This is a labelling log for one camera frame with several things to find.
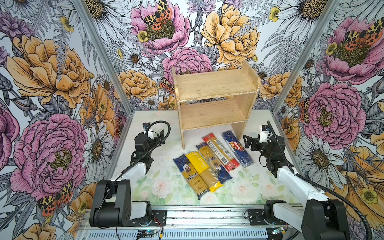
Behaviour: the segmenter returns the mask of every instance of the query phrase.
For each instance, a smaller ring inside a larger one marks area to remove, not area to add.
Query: wooden shelf
[[[177,85],[180,102],[256,92],[241,69],[178,75]]]
[[[238,139],[241,138],[261,79],[247,61],[241,69],[176,75],[172,68],[181,142],[184,131],[202,127],[231,124]],[[180,103],[217,97],[227,100],[181,105]]]
[[[183,105],[180,109],[184,131],[247,120],[234,99]]]

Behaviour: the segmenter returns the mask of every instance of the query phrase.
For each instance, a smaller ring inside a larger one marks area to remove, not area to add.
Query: pasta package
[[[251,156],[249,156],[243,145],[241,145],[231,130],[224,132],[223,138],[228,143],[229,148],[232,150],[243,167],[248,167],[253,164]]]
[[[208,192],[208,186],[205,184],[201,176],[197,173],[192,163],[188,160],[185,154],[180,157],[174,158],[173,161],[187,180],[191,188],[197,193],[200,200],[201,196]]]
[[[215,172],[208,166],[199,152],[190,152],[187,155],[188,160],[195,167],[197,173],[201,176],[203,181],[209,187],[211,192],[216,191],[219,187],[223,186],[217,178]]]
[[[240,163],[236,161],[232,154],[224,147],[224,145],[215,137],[213,133],[203,137],[203,140],[220,159],[228,172],[234,170],[240,165]]]
[[[211,151],[209,146],[203,142],[196,146],[200,154],[207,160],[213,171],[216,172],[219,181],[223,184],[229,179],[232,179],[231,175],[226,171],[221,162],[217,159],[215,154]]]

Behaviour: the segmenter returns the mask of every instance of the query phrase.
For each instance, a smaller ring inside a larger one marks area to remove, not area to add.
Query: top shelf
[[[255,93],[254,80],[250,78],[243,69],[177,75],[179,101]]]

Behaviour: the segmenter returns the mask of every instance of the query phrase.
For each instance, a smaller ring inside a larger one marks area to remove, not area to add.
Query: spaghetti package
[[[208,186],[196,172],[196,169],[193,167],[192,163],[188,160],[185,154],[174,158],[173,161],[176,163],[176,166],[183,174],[190,187],[197,193],[197,197],[200,200],[201,196],[208,191]]]
[[[215,137],[213,133],[210,133],[203,137],[203,140],[208,144],[212,151],[223,163],[228,172],[237,168],[240,164],[232,156],[232,154],[224,147],[224,145]]]
[[[205,142],[200,145],[196,145],[196,147],[200,154],[207,160],[211,168],[216,172],[217,177],[222,184],[227,180],[232,179],[231,175],[229,175],[224,166]]]
[[[228,143],[229,148],[232,150],[237,160],[240,161],[243,167],[248,167],[253,164],[251,156],[245,151],[245,148],[231,130],[223,133],[223,138]]]
[[[199,152],[190,152],[187,155],[188,160],[195,167],[197,173],[201,176],[203,181],[209,187],[211,192],[216,191],[219,187],[223,186],[217,178],[215,172],[208,166]]]

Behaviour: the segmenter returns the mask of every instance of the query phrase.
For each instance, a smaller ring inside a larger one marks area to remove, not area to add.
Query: red and clear pasta package
[[[213,133],[203,137],[203,140],[208,144],[217,158],[220,159],[228,172],[234,170],[240,165],[240,163],[236,161],[232,154],[224,147],[224,145],[215,137]]]

